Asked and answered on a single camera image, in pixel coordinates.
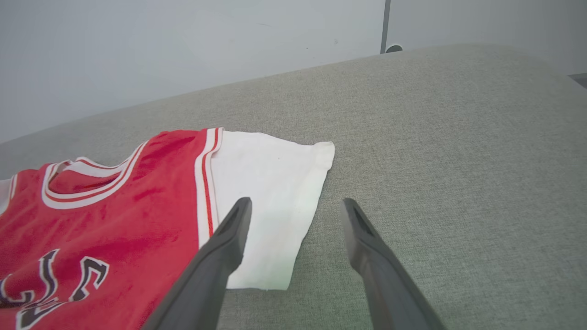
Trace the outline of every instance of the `red jersey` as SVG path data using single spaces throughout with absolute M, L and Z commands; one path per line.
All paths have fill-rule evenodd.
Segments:
M 218 225 L 221 129 L 163 132 L 0 184 L 0 327 L 139 329 Z

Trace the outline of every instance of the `white sleeve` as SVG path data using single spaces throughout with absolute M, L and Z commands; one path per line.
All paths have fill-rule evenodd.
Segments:
M 10 200 L 14 197 L 17 177 L 18 175 L 14 175 L 10 179 L 0 180 L 0 215 L 6 211 Z
M 262 133 L 222 133 L 211 159 L 220 221 L 239 198 L 252 201 L 244 256 L 228 289 L 288 288 L 334 152 L 332 142 L 302 146 Z

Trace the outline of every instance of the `red fabric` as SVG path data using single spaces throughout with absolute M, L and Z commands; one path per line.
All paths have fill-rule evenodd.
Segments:
M 157 135 L 120 189 L 79 208 L 45 205 L 49 164 L 20 172 L 0 215 L 0 328 L 140 329 L 198 251 L 194 161 L 206 135 Z M 79 193 L 113 180 L 64 171 L 50 189 Z M 89 276 L 81 288 L 84 267 Z M 42 276 L 57 286 L 39 302 L 51 291 L 51 279 Z M 15 302 L 26 300 L 27 291 L 34 292 L 29 305 Z

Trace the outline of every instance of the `printed number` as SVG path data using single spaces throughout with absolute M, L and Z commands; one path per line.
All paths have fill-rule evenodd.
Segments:
M 57 291 L 59 285 L 53 274 L 53 261 L 57 252 L 59 252 L 59 249 L 53 250 L 39 259 L 39 276 L 45 283 L 45 294 L 34 303 L 31 303 L 35 299 L 35 292 L 33 290 L 21 292 L 19 299 L 13 299 L 6 294 L 4 286 L 6 279 L 11 274 L 0 280 L 0 308 L 21 307 L 21 310 L 16 313 L 16 330 L 29 330 L 59 306 L 68 302 L 85 299 L 90 294 L 86 287 L 92 273 L 96 274 L 96 279 L 93 282 L 93 286 L 96 289 L 100 287 L 108 275 L 109 264 L 92 257 L 83 257 L 79 262 L 82 270 L 82 278 L 71 297 L 69 297 L 69 300 L 59 301 L 58 297 L 48 300 Z

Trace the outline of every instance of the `couch cushion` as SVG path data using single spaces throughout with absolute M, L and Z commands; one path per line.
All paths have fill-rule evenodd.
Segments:
M 587 326 L 587 90 L 515 49 L 397 52 L 88 117 L 0 145 L 0 179 L 218 126 L 336 146 L 289 290 L 228 291 L 219 329 L 371 327 L 344 197 L 447 328 Z

